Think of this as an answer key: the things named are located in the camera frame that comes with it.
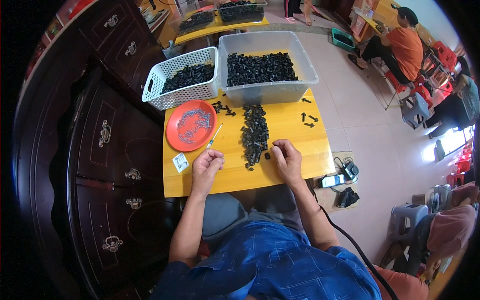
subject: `black pants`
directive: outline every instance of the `black pants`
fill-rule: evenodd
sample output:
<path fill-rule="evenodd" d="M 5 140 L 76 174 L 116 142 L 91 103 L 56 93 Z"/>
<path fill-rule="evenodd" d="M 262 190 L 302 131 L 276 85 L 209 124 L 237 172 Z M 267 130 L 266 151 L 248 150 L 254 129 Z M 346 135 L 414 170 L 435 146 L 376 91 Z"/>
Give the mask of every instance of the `black pants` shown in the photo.
<path fill-rule="evenodd" d="M 283 0 L 283 9 L 286 18 L 293 17 L 294 13 L 301 13 L 300 0 Z"/>
<path fill-rule="evenodd" d="M 369 61 L 374 57 L 381 57 L 398 82 L 401 84 L 408 84 L 411 82 L 411 80 L 405 77 L 403 72 L 400 70 L 398 62 L 396 61 L 391 48 L 382 45 L 379 36 L 372 36 L 361 57 L 364 61 Z"/>
<path fill-rule="evenodd" d="M 456 94 L 447 96 L 444 101 L 435 106 L 434 110 L 435 113 L 425 121 L 425 125 L 430 128 L 438 122 L 442 124 L 430 133 L 432 137 L 444 135 L 447 130 L 454 127 L 459 127 L 459 130 L 464 129 L 469 123 L 463 100 Z"/>
<path fill-rule="evenodd" d="M 396 272 L 417 276 L 420 264 L 429 252 L 427 249 L 427 241 L 430 235 L 430 224 L 433 221 L 433 217 L 435 217 L 435 214 L 429 214 L 423 217 L 417 224 L 417 227 L 414 229 L 412 244 L 408 250 L 408 261 L 403 253 L 397 257 L 393 265 L 393 269 L 395 269 Z"/>

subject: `hand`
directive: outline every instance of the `hand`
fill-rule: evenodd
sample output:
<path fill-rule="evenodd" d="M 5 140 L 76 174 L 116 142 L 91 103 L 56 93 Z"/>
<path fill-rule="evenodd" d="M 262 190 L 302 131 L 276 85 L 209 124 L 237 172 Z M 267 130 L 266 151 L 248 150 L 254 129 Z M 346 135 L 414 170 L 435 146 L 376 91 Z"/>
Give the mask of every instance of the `hand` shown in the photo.
<path fill-rule="evenodd" d="M 192 192 L 206 197 L 218 170 L 223 169 L 225 158 L 223 153 L 214 149 L 205 149 L 192 163 Z"/>
<path fill-rule="evenodd" d="M 439 260 L 435 262 L 435 264 L 431 267 L 425 270 L 425 279 L 431 280 L 433 277 L 433 274 L 435 271 L 440 267 L 440 264 L 442 263 L 442 260 Z"/>
<path fill-rule="evenodd" d="M 292 188 L 303 181 L 301 177 L 301 153 L 289 140 L 276 140 L 271 148 L 280 177 Z"/>

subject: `yellow wooden table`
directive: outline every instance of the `yellow wooden table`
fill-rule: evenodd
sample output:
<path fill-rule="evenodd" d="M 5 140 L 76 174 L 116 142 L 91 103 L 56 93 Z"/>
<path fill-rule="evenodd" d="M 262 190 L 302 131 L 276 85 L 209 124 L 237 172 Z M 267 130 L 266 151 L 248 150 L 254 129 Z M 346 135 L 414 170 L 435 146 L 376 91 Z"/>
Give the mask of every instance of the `yellow wooden table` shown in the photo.
<path fill-rule="evenodd" d="M 270 23 L 267 21 L 267 19 L 264 17 L 264 19 L 261 22 L 248 22 L 248 23 L 240 23 L 240 24 L 232 24 L 232 25 L 223 25 L 222 24 L 222 19 L 217 15 L 217 12 L 215 13 L 215 25 L 197 30 L 194 32 L 187 33 L 182 36 L 178 36 L 175 39 L 175 45 L 178 45 L 180 43 L 190 41 L 194 38 L 198 38 L 201 36 L 208 36 L 214 33 L 222 32 L 222 31 L 227 31 L 227 30 L 235 30 L 235 29 L 242 29 L 242 28 L 247 28 L 247 27 L 252 27 L 252 26 L 260 26 L 260 25 L 269 25 Z"/>
<path fill-rule="evenodd" d="M 223 92 L 219 90 L 218 97 L 206 100 L 209 103 L 222 101 L 222 105 L 228 105 L 237 113 L 236 116 L 226 116 L 226 110 L 221 110 L 217 114 L 217 128 L 223 123 L 222 128 L 215 138 L 212 148 L 219 150 L 225 155 L 224 169 L 220 170 L 215 176 L 215 183 L 210 193 L 242 191 L 264 186 L 270 186 L 283 183 L 279 177 L 275 159 L 266 160 L 265 151 L 262 153 L 260 162 L 253 166 L 254 171 L 245 168 L 246 160 L 243 157 L 243 146 L 241 142 L 240 130 L 245 124 L 243 108 L 233 108 L 233 104 L 227 98 L 222 96 Z M 313 178 L 324 174 L 335 172 L 332 152 L 328 143 L 322 118 L 313 98 L 312 91 L 309 89 L 304 95 L 310 100 L 308 102 L 294 102 L 282 104 L 264 105 L 267 113 L 265 118 L 268 124 L 270 139 L 268 140 L 268 149 L 272 142 L 277 139 L 289 139 L 293 145 L 302 153 L 302 176 L 303 178 Z M 163 138 L 163 185 L 165 197 L 188 196 L 192 187 L 192 162 L 205 149 L 206 144 L 199 149 L 184 153 L 189 166 L 181 173 L 177 172 L 172 159 L 180 153 L 170 146 L 165 136 L 165 128 L 175 108 L 167 109 L 165 112 L 165 127 Z M 305 112 L 307 123 L 313 122 L 315 127 L 305 126 L 301 119 L 301 114 Z M 308 117 L 312 115 L 318 118 L 314 122 Z"/>

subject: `clear plastic storage bin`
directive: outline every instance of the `clear plastic storage bin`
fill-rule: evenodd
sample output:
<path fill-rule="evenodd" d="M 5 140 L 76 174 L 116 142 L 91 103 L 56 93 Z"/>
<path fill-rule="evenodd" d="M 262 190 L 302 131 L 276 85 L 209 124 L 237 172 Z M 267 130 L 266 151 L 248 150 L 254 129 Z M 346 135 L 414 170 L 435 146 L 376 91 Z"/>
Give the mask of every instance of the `clear plastic storage bin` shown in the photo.
<path fill-rule="evenodd" d="M 300 41 L 292 31 L 247 32 L 221 36 L 218 40 L 220 88 L 235 107 L 253 104 L 273 104 L 299 101 L 318 75 Z M 229 54 L 261 56 L 288 52 L 297 81 L 227 86 Z"/>
<path fill-rule="evenodd" d="M 207 21 L 210 21 L 183 28 L 184 25 L 182 23 L 195 22 L 194 19 L 198 15 L 202 15 Z M 214 5 L 208 5 L 207 1 L 187 5 L 184 8 L 175 10 L 168 24 L 175 30 L 178 36 L 213 26 L 215 25 L 215 7 Z"/>
<path fill-rule="evenodd" d="M 222 20 L 223 25 L 232 25 L 248 22 L 261 22 L 264 19 L 265 0 L 250 0 L 252 4 L 235 5 L 231 7 L 218 8 L 220 3 L 217 2 L 216 7 L 218 16 Z"/>

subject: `drawer handle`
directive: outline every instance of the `drawer handle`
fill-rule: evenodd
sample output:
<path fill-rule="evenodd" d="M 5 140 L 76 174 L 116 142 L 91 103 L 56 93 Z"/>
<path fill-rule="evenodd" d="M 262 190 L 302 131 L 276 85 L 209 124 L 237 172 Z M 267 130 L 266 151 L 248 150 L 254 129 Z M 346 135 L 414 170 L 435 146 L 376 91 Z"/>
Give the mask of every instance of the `drawer handle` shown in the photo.
<path fill-rule="evenodd" d="M 129 54 L 133 55 L 135 52 L 137 52 L 137 45 L 135 42 L 131 42 L 130 46 L 128 46 L 127 50 L 125 51 L 125 56 L 128 56 Z"/>
<path fill-rule="evenodd" d="M 113 15 L 110 19 L 108 19 L 108 21 L 105 22 L 105 24 L 103 24 L 103 26 L 105 28 L 107 27 L 115 27 L 115 25 L 117 25 L 117 23 L 119 22 L 118 18 L 117 18 L 117 15 Z"/>
<path fill-rule="evenodd" d="M 130 205 L 132 209 L 139 209 L 140 207 L 142 207 L 142 199 L 140 198 L 127 199 L 127 204 Z"/>
<path fill-rule="evenodd" d="M 105 244 L 102 245 L 103 250 L 109 250 L 110 252 L 116 252 L 120 245 L 123 245 L 123 241 L 116 235 L 111 235 L 105 239 Z"/>
<path fill-rule="evenodd" d="M 130 171 L 125 172 L 125 177 L 133 180 L 142 180 L 142 176 L 140 176 L 140 172 L 137 169 L 133 169 L 133 168 L 131 168 Z"/>
<path fill-rule="evenodd" d="M 103 144 L 110 143 L 110 136 L 112 135 L 112 128 L 108 124 L 107 120 L 102 122 L 102 130 L 100 131 L 100 139 L 98 140 L 98 146 L 103 148 Z"/>

